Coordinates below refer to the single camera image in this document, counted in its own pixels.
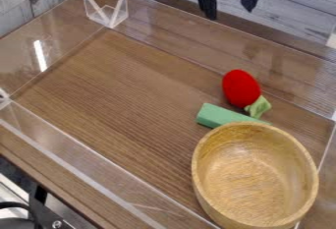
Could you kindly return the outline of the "red plush strawberry toy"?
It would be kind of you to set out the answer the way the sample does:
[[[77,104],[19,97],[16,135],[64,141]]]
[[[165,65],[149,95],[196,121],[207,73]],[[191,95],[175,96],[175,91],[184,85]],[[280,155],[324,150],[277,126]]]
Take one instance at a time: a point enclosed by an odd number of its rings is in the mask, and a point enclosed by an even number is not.
[[[272,109],[256,79],[245,71],[232,70],[223,76],[221,90],[229,104],[243,109],[252,118],[259,119]]]

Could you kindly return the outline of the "green sponge block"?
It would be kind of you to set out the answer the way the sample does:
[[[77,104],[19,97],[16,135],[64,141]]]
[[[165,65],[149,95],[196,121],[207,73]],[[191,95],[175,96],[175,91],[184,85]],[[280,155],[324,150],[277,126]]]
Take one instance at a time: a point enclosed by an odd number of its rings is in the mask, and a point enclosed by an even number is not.
[[[196,121],[200,125],[212,129],[232,122],[256,122],[265,124],[265,121],[257,120],[209,103],[203,104]]]

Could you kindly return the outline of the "wooden oval bowl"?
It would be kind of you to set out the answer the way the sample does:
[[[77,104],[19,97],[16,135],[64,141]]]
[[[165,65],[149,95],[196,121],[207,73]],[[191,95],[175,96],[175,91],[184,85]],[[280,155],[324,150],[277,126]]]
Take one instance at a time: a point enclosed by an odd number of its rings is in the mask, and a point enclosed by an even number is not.
[[[319,191],[303,144],[256,122],[225,124],[200,139],[192,157],[200,206],[223,229],[292,229]]]

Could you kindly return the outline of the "clear acrylic corner bracket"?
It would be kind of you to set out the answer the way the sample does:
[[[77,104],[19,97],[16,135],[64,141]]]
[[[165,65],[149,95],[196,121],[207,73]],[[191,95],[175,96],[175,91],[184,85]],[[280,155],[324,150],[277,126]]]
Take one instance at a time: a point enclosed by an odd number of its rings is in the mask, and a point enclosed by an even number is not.
[[[95,0],[83,1],[88,19],[105,28],[113,29],[128,18],[127,0],[119,0],[115,7],[100,7]]]

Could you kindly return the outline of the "clear acrylic front wall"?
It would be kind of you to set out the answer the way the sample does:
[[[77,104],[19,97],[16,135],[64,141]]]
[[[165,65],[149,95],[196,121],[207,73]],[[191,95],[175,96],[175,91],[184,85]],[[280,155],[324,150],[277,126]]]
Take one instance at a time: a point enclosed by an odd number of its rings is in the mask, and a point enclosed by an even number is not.
[[[0,104],[0,154],[104,229],[219,229],[12,100]]]

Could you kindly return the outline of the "black metal table frame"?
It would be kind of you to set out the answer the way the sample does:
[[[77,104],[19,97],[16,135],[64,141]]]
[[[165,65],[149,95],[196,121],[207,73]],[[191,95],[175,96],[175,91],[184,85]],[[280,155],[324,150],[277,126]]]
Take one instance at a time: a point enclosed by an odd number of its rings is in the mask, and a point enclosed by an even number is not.
[[[41,229],[95,229],[41,185],[36,185],[29,192],[29,207],[36,213]]]

